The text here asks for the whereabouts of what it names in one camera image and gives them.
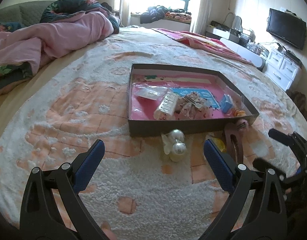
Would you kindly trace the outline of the person left hand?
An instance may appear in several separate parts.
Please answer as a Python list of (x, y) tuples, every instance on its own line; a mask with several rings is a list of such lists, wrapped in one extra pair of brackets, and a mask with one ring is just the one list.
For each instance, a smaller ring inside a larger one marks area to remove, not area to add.
[(117, 240), (117, 236), (112, 232), (111, 227), (107, 221), (103, 221), (101, 229), (109, 240)]

